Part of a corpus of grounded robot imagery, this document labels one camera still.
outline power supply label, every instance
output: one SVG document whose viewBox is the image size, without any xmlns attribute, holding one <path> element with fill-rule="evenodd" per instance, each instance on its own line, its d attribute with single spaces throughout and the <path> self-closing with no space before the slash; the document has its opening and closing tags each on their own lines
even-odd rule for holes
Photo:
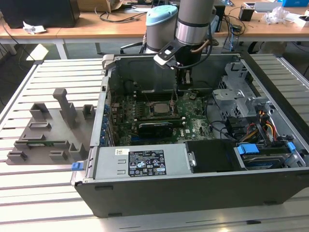
<svg viewBox="0 0 309 232">
<path fill-rule="evenodd" d="M 128 163 L 128 174 L 131 177 L 166 175 L 163 150 L 130 151 Z"/>
</svg>

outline metal workbench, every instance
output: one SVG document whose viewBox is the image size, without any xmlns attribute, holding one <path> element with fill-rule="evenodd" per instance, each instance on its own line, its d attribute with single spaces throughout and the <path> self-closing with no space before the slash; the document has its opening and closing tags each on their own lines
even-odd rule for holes
<svg viewBox="0 0 309 232">
<path fill-rule="evenodd" d="M 305 79 L 283 59 L 270 55 L 254 59 L 309 123 L 309 90 Z M 48 60 L 34 65 L 1 113 L 1 232 L 309 230 L 309 188 L 282 205 L 99 219 L 70 185 L 70 165 L 8 166 L 4 162 L 6 155 L 28 124 L 32 104 L 45 102 L 50 109 L 60 108 L 52 94 L 56 87 L 65 87 L 67 98 L 75 107 L 96 106 L 101 69 L 101 59 Z"/>
</svg>

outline blue clip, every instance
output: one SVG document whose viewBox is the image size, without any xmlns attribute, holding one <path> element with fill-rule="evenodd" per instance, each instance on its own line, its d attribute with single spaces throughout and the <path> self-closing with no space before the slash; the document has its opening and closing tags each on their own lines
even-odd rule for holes
<svg viewBox="0 0 309 232">
<path fill-rule="evenodd" d="M 238 150 L 238 152 L 239 152 L 240 155 L 245 154 L 245 151 L 244 151 L 244 149 L 242 149 L 241 146 L 238 146 L 238 147 L 237 147 L 237 150 Z"/>
<path fill-rule="evenodd" d="M 82 171 L 83 170 L 83 165 L 84 165 L 83 162 L 81 162 L 81 163 L 79 163 L 79 162 L 73 163 L 72 167 L 71 167 L 71 170 L 72 171 Z"/>
<path fill-rule="evenodd" d="M 255 144 L 241 144 L 237 147 L 237 149 L 241 155 L 260 153 L 259 149 Z"/>
<path fill-rule="evenodd" d="M 288 142 L 287 145 L 288 145 L 291 152 L 294 152 L 296 150 L 296 147 L 293 144 L 293 142 Z"/>
</svg>

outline motherboard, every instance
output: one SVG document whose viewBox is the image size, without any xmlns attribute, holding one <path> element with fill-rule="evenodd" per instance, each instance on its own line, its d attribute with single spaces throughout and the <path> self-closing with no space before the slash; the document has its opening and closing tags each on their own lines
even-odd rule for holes
<svg viewBox="0 0 309 232">
<path fill-rule="evenodd" d="M 214 139 L 204 114 L 204 100 L 197 92 L 177 99 L 171 99 L 171 94 L 115 96 L 110 115 L 115 146 Z"/>
</svg>

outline green circuit board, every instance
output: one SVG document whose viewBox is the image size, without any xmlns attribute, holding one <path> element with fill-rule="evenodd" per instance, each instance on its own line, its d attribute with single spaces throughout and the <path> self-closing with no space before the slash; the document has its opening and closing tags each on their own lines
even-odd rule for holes
<svg viewBox="0 0 309 232">
<path fill-rule="evenodd" d="M 203 115 L 203 97 L 190 99 L 192 93 L 185 93 L 175 101 L 173 114 L 166 107 L 170 101 L 136 101 L 133 96 L 118 98 L 112 105 L 116 146 L 176 144 L 189 140 L 214 139 Z M 173 123 L 170 137 L 140 139 L 138 125 L 141 123 Z"/>
</svg>

